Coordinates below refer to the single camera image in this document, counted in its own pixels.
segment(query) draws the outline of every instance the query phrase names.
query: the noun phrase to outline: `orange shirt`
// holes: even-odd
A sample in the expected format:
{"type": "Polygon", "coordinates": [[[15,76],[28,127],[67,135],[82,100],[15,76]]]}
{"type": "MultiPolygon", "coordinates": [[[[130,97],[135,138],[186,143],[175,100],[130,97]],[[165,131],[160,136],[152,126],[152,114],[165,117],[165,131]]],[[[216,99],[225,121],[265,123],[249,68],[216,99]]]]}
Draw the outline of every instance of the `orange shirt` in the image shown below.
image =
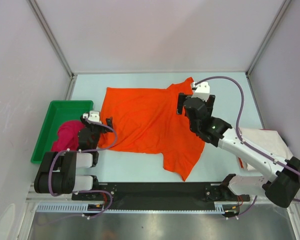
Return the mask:
{"type": "MultiPolygon", "coordinates": [[[[193,94],[192,77],[167,89],[108,87],[100,120],[112,117],[118,134],[114,151],[163,154],[163,168],[185,181],[200,158],[205,143],[190,131],[189,120],[177,115],[179,93],[193,94]]],[[[99,147],[109,146],[113,133],[102,134],[99,147]]]]}

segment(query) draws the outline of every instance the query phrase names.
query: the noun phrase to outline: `red cloth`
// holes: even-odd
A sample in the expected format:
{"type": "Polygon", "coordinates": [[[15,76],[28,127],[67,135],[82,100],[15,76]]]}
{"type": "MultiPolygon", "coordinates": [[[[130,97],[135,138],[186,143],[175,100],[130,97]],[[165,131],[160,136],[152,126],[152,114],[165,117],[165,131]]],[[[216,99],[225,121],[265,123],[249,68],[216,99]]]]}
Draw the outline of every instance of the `red cloth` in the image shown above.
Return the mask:
{"type": "Polygon", "coordinates": [[[85,127],[81,121],[72,120],[63,123],[58,130],[58,140],[52,145],[52,152],[67,149],[76,151],[79,147],[78,133],[85,127]]]}
{"type": "MultiPolygon", "coordinates": [[[[205,143],[190,131],[189,119],[177,114],[179,93],[193,94],[189,77],[167,89],[110,88],[102,105],[103,123],[112,117],[118,134],[111,150],[163,154],[163,168],[181,175],[185,181],[199,160],[205,143]]],[[[98,143],[105,148],[113,143],[113,133],[102,134],[98,143]]]]}

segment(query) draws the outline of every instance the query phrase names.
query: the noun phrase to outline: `white wall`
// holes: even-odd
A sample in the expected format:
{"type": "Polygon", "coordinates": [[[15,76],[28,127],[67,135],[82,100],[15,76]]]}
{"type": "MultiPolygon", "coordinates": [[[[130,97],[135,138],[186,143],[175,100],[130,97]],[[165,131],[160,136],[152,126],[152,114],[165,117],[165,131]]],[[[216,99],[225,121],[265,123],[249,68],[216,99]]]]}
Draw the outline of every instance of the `white wall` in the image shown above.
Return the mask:
{"type": "Polygon", "coordinates": [[[279,131],[300,159],[300,0],[292,2],[251,84],[265,126],[279,131]]]}
{"type": "Polygon", "coordinates": [[[37,0],[75,73],[243,72],[284,0],[37,0]]]}
{"type": "Polygon", "coordinates": [[[27,1],[0,0],[0,216],[15,204],[13,229],[34,180],[30,158],[47,108],[68,83],[27,1]]]}

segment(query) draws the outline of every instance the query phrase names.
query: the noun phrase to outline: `grey floor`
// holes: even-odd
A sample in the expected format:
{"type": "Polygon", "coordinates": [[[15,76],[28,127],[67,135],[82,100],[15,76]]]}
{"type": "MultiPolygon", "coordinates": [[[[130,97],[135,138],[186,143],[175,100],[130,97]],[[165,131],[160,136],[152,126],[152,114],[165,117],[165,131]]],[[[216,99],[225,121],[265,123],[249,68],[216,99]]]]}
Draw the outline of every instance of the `grey floor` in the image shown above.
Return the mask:
{"type": "Polygon", "coordinates": [[[86,220],[61,213],[36,213],[29,240],[294,240],[286,209],[255,205],[236,219],[179,213],[106,213],[86,220]]]}

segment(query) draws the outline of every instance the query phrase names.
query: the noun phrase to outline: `white table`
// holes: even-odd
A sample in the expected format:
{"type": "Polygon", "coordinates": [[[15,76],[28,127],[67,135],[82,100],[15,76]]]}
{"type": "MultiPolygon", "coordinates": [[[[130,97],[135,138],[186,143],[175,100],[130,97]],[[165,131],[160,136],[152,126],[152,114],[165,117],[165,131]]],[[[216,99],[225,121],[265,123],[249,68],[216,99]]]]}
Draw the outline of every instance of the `white table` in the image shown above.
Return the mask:
{"type": "MultiPolygon", "coordinates": [[[[183,82],[188,77],[194,81],[211,77],[228,76],[239,82],[244,92],[244,109],[240,126],[262,128],[257,108],[244,72],[188,72],[188,73],[125,73],[80,74],[77,76],[72,100],[92,100],[94,109],[101,110],[107,87],[113,88],[161,88],[183,82]]],[[[241,96],[239,89],[225,79],[209,81],[211,94],[216,96],[213,116],[235,126],[241,96]]],[[[79,174],[92,174],[100,182],[182,182],[174,172],[163,169],[162,154],[144,154],[117,151],[101,151],[96,167],[80,170],[79,174]]],[[[240,169],[236,156],[211,144],[206,144],[201,158],[194,166],[187,182],[220,182],[228,174],[251,176],[240,169]]]]}

